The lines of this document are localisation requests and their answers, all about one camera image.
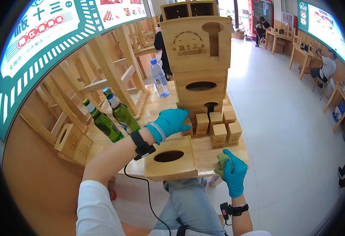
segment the box hole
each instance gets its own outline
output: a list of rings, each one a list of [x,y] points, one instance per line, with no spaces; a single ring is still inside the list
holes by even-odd
[[[184,155],[184,152],[173,150],[173,151],[167,151],[164,153],[160,153],[155,156],[154,160],[156,162],[172,162],[174,160],[178,160]]]
[[[165,11],[166,20],[188,17],[187,4],[164,7],[163,9]]]
[[[213,3],[191,3],[193,16],[214,16]]]
[[[199,81],[195,83],[190,83],[186,86],[186,89],[189,91],[206,91],[211,90],[217,87],[216,83],[208,82],[208,81]]]
[[[62,140],[64,139],[65,134],[66,134],[66,131],[67,131],[67,129],[66,129],[66,130],[64,131],[64,133],[62,134],[62,136],[61,136],[61,139],[60,139],[59,143],[61,143],[61,142],[62,142]]]
[[[217,102],[207,102],[204,104],[204,107],[208,108],[208,116],[209,116],[209,113],[210,112],[214,112],[214,108],[218,106],[218,103]]]
[[[224,29],[223,25],[217,22],[208,22],[202,26],[203,31],[209,34],[209,51],[211,57],[218,57],[218,32]]]

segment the hand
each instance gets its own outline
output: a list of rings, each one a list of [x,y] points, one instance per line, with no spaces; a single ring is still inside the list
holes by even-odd
[[[223,178],[229,188],[229,195],[231,197],[239,197],[243,193],[243,180],[247,172],[247,165],[229,150],[224,149],[223,153],[229,156],[226,159],[223,172]]]
[[[189,112],[188,110],[182,109],[168,109],[161,111],[159,113],[158,119],[155,121],[159,127],[163,130],[166,138],[172,134],[178,133],[180,131],[187,131],[191,128],[190,125],[183,125],[184,120],[187,118]],[[160,144],[162,141],[162,136],[156,128],[151,125],[145,125],[154,136],[156,144]]]

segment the light-up menu board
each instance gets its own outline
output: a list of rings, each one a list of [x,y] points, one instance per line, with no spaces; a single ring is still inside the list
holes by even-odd
[[[0,62],[0,138],[31,88],[77,47],[146,18],[142,0],[35,0],[15,22]]]
[[[334,17],[307,2],[297,0],[297,4],[298,29],[334,49],[345,63],[345,38]]]

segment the knee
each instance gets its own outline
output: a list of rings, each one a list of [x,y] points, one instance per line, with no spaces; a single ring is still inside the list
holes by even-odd
[[[176,179],[176,180],[169,180],[163,183],[163,187],[168,192],[170,188],[180,188],[183,186],[188,186],[192,184],[201,184],[204,186],[204,182],[206,184],[206,179],[204,178],[188,178],[188,179]]]

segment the black cable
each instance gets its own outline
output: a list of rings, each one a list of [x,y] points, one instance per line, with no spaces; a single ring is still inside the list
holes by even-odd
[[[225,224],[228,225],[227,222],[226,222],[226,220],[225,220]],[[233,225],[233,224],[231,224],[231,225]],[[228,225],[228,226],[230,226],[230,225]]]
[[[126,171],[125,171],[125,169],[126,169],[127,166],[128,166],[128,165],[126,165],[126,166],[124,167],[124,174],[125,174],[126,176],[131,177],[131,178],[133,178],[133,179],[145,180],[145,181],[147,182],[147,190],[149,191],[149,204],[150,204],[151,212],[154,214],[154,216],[155,216],[160,222],[162,222],[162,223],[167,227],[167,229],[169,230],[170,236],[171,236],[171,230],[170,230],[169,226],[168,226],[166,223],[164,223],[161,219],[159,219],[158,216],[156,216],[156,214],[155,214],[154,211],[153,211],[153,208],[151,207],[150,185],[149,185],[149,181],[148,181],[147,179],[142,179],[142,178],[133,177],[133,176],[128,175],[128,174],[126,173]]]

